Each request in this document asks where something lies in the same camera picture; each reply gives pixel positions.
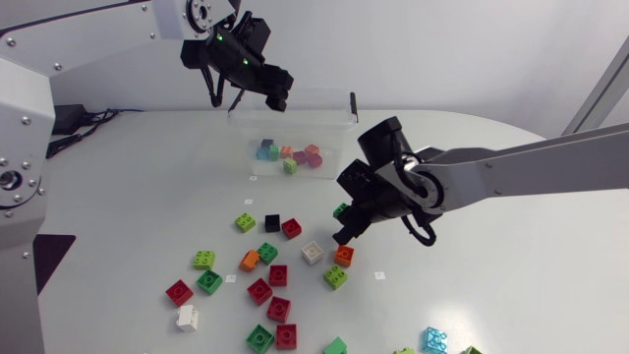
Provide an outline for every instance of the white table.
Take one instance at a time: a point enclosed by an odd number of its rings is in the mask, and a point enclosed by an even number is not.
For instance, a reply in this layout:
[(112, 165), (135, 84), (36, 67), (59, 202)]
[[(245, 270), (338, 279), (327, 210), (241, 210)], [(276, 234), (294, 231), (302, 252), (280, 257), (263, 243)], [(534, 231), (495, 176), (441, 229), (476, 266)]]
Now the white table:
[[(356, 138), (397, 115), (411, 146), (507, 148), (540, 138), (487, 119), (434, 111), (364, 111), (344, 165), (364, 158)], [(238, 270), (266, 241), (289, 267), (288, 323), (298, 353), (320, 353), (336, 336), (350, 353), (418, 349), (427, 326), (449, 333), (448, 353), (626, 353), (629, 332), (629, 194), (624, 191), (491, 199), (448, 212), (426, 248), (399, 220), (373, 225), (356, 249), (349, 280), (332, 291), (331, 217), (348, 196), (332, 180), (250, 180), (224, 112), (124, 114), (54, 157), (42, 233), (77, 241), (39, 296), (48, 354), (248, 353), (257, 324), (275, 331), (246, 288), (266, 265)], [(245, 205), (245, 199), (253, 199)], [(253, 215), (256, 229), (234, 220)], [(263, 217), (296, 217), (302, 235), (263, 232)], [(301, 247), (326, 257), (310, 266)], [(197, 250), (214, 250), (215, 270), (236, 274), (211, 296), (195, 281)], [(386, 278), (375, 280), (383, 271)], [(195, 292), (199, 330), (175, 326), (164, 291), (183, 279)], [(274, 347), (268, 351), (274, 353)]]

